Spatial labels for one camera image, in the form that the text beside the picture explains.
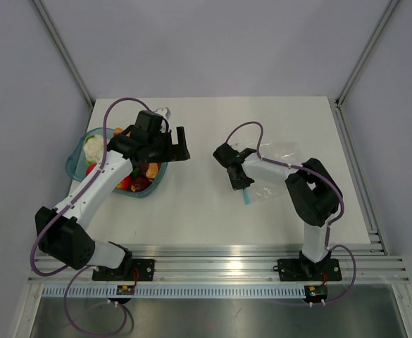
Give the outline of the clear zip top bag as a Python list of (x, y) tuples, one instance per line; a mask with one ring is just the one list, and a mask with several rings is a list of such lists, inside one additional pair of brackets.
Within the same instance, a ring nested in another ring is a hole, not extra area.
[[(261, 156), (287, 164), (299, 165), (306, 160), (296, 142), (262, 143)], [(292, 172), (288, 167), (262, 161), (256, 153), (249, 155), (242, 165), (244, 174), (253, 179), (242, 194), (246, 205), (266, 201), (287, 193), (285, 180)]]

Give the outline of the red toy apple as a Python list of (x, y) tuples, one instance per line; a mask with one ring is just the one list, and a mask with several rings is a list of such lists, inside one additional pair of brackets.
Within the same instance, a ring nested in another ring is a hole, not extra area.
[(131, 190), (132, 186), (132, 177), (128, 175), (127, 177), (123, 178), (116, 186), (116, 189), (120, 189), (123, 191)]

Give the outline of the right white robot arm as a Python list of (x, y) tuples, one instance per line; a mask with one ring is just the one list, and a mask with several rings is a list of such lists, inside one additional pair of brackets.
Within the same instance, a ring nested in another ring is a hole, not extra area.
[(256, 180), (287, 189), (296, 214), (304, 222), (304, 243), (298, 259), (290, 264), (290, 272), (307, 280), (323, 274), (331, 257), (330, 226), (337, 219), (335, 214), (344, 209), (342, 192), (323, 164), (315, 158), (301, 165), (282, 163), (262, 157), (255, 149), (237, 151), (226, 142), (213, 157), (226, 169), (234, 190), (246, 189)]

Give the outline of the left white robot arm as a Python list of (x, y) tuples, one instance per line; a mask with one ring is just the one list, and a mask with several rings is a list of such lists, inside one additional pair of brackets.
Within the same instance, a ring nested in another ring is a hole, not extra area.
[[(31, 269), (46, 274), (35, 263), (37, 250), (63, 264), (59, 268), (81, 270), (104, 267), (117, 280), (132, 273), (132, 254), (123, 246), (98, 242), (87, 234), (92, 218), (106, 197), (141, 164), (186, 161), (190, 158), (185, 129), (161, 129), (164, 117), (140, 111), (133, 125), (106, 142), (103, 157), (76, 190), (53, 208), (42, 206), (35, 214), (37, 239), (30, 254)], [(177, 135), (177, 142), (172, 135)]]

